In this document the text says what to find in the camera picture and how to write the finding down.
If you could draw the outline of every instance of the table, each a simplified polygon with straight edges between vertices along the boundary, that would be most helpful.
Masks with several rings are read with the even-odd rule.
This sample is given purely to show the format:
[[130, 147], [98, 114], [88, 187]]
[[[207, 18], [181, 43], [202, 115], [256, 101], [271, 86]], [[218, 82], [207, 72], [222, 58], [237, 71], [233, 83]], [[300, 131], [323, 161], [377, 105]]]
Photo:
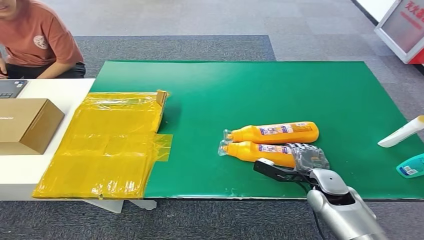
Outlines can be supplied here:
[[[81, 104], [94, 79], [30, 79], [18, 98], [50, 99], [65, 117], [43, 155], [0, 156], [0, 201], [39, 201], [32, 192], [48, 167], [75, 109]], [[82, 200], [114, 213], [120, 213], [123, 200]], [[154, 209], [156, 202], [136, 200], [134, 204]]]
[[313, 121], [321, 133], [314, 144], [363, 198], [424, 199], [424, 177], [395, 170], [424, 144], [413, 135], [392, 148], [377, 145], [407, 121], [363, 62], [108, 61], [90, 92], [157, 89], [171, 94], [159, 132], [173, 142], [145, 198], [303, 199], [296, 184], [217, 150], [224, 129]]

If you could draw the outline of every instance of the white table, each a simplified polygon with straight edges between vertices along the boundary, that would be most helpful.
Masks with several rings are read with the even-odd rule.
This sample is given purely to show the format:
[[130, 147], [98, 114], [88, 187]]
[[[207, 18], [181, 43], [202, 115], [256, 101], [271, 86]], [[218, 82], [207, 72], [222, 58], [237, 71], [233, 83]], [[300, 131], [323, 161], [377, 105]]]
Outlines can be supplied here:
[[[0, 201], [51, 201], [32, 198], [32, 192], [49, 166], [75, 110], [95, 79], [30, 79], [19, 94], [22, 99], [49, 99], [65, 114], [43, 155], [0, 155]], [[123, 200], [79, 200], [120, 213]], [[143, 209], [156, 208], [154, 200], [131, 200]]]

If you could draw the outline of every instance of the hand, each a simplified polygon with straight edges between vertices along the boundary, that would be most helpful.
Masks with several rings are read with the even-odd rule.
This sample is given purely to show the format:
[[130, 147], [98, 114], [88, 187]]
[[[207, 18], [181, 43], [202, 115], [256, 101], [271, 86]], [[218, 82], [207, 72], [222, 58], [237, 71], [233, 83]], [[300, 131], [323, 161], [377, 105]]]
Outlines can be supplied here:
[[312, 169], [330, 169], [327, 160], [321, 148], [304, 143], [287, 143], [291, 149], [295, 161], [295, 171], [307, 173]]
[[8, 70], [6, 69], [6, 62], [0, 57], [0, 79], [8, 79]]

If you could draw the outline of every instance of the cable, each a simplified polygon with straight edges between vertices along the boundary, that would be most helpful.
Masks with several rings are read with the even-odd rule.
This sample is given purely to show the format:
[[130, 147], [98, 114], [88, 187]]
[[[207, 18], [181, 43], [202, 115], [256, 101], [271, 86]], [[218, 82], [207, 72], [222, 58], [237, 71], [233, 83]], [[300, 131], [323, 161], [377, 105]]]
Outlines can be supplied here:
[[319, 235], [321, 236], [322, 240], [326, 240], [326, 238], [324, 237], [323, 231], [321, 230], [320, 224], [318, 222], [317, 214], [314, 211], [312, 211], [312, 213], [313, 213], [313, 218], [315, 219], [316, 228], [318, 229]]
[[[297, 185], [299, 185], [305, 191], [306, 195], [308, 194], [308, 190], [302, 183], [298, 181], [293, 181], [293, 183], [296, 183]], [[317, 214], [315, 214], [313, 210], [312, 210], [312, 213], [313, 213], [313, 218], [315, 219], [315, 224], [316, 224], [316, 228], [318, 229], [319, 235], [321, 236], [322, 240], [326, 240], [326, 238], [324, 237], [323, 231], [321, 230], [320, 223], [318, 222]]]

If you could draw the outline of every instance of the white bottle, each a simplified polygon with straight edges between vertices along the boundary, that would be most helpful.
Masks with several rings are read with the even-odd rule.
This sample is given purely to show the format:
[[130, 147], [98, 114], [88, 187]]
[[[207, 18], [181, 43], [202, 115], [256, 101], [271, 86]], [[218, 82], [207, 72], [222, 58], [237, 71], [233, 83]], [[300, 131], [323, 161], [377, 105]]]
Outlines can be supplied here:
[[417, 116], [403, 127], [399, 128], [399, 130], [379, 141], [378, 145], [384, 148], [393, 147], [394, 145], [402, 142], [412, 134], [415, 134], [422, 129], [424, 129], [424, 115]]

